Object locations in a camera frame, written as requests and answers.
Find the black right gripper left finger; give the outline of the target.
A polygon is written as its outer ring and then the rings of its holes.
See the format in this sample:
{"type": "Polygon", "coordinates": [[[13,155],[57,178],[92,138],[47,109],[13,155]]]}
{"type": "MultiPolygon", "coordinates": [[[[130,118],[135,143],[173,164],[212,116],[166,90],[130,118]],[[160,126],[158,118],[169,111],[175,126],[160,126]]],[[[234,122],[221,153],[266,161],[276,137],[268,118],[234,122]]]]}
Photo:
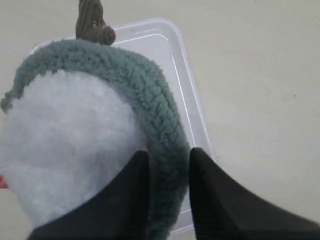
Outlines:
{"type": "Polygon", "coordinates": [[[30,240],[144,240],[150,205],[149,157],[137,151],[92,199],[34,229],[30,240]]]}

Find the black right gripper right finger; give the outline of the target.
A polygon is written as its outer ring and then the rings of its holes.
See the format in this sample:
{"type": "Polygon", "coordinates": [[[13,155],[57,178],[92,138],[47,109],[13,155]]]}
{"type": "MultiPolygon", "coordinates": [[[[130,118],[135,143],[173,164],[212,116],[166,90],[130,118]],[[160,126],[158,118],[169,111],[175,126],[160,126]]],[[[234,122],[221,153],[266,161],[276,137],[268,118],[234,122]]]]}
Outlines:
{"type": "Polygon", "coordinates": [[[320,226],[255,195],[201,148],[189,156],[189,200],[198,240],[318,240],[320,226]]]}

